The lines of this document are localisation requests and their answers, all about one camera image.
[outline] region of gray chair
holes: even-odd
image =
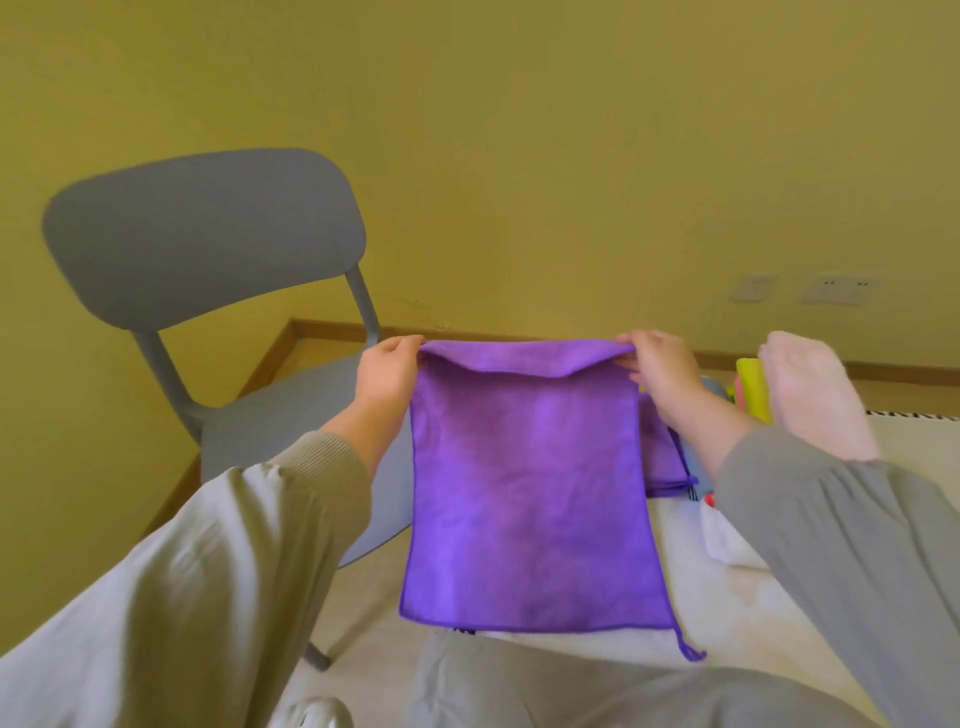
[[[367,329],[380,326],[358,263],[360,210],[343,172],[303,149],[195,155],[109,172],[58,193],[43,216],[51,255],[94,316],[129,330],[201,446],[202,480],[262,462],[352,399],[359,354],[289,376],[224,407],[195,402],[159,331],[221,306],[346,276]],[[409,417],[373,481],[370,526],[341,566],[410,525]],[[324,669],[313,645],[307,658]]]

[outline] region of person's right hand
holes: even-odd
[[[423,341],[418,334],[394,336],[363,352],[354,400],[402,420],[417,385],[417,353]]]
[[[650,393],[663,420],[678,428],[684,412],[705,392],[700,367],[690,347],[680,336],[638,328],[616,337],[633,344],[636,355],[622,356],[617,363],[630,369],[630,379]]]

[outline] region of wooden baseboard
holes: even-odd
[[[280,334],[274,340],[274,343],[267,349],[263,358],[260,359],[260,363],[256,365],[256,369],[253,370],[253,374],[247,379],[247,383],[243,385],[237,397],[244,397],[270,384],[276,373],[279,372],[280,367],[283,366],[283,362],[294,350],[298,338],[294,322],[288,321],[280,330]],[[177,511],[200,489],[200,486],[200,455],[198,454],[180,477],[177,487],[163,501],[163,505],[160,506],[160,510],[156,512],[154,519],[150,521],[150,525],[147,526],[147,530],[144,531],[141,538],[146,538],[177,515]]]
[[[332,339],[334,341],[363,341],[366,331],[362,324],[335,321],[311,321],[294,319],[294,332],[303,339]],[[538,341],[533,336],[503,336],[471,331],[454,331],[438,328],[384,327],[384,336],[404,336],[418,333],[427,339],[452,339],[454,341]],[[697,363],[703,369],[721,372],[736,371],[736,360],[756,356],[750,353],[695,352]],[[960,387],[960,369],[941,367],[913,367],[898,364],[877,364],[868,361],[844,362],[851,379],[890,381],[926,386]]]

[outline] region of chair seat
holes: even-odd
[[[201,444],[203,482],[228,468],[269,460],[317,429],[353,399],[360,355],[288,376],[211,413]],[[370,525],[340,566],[382,546],[413,520],[413,442],[410,414],[373,480]]]

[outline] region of wall socket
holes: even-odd
[[[822,273],[807,285],[800,300],[803,303],[863,305],[879,285],[879,279]]]
[[[763,301],[770,295],[770,289],[774,287],[776,276],[771,275],[753,275],[741,276],[736,288],[733,289],[731,298],[734,301],[756,303]]]

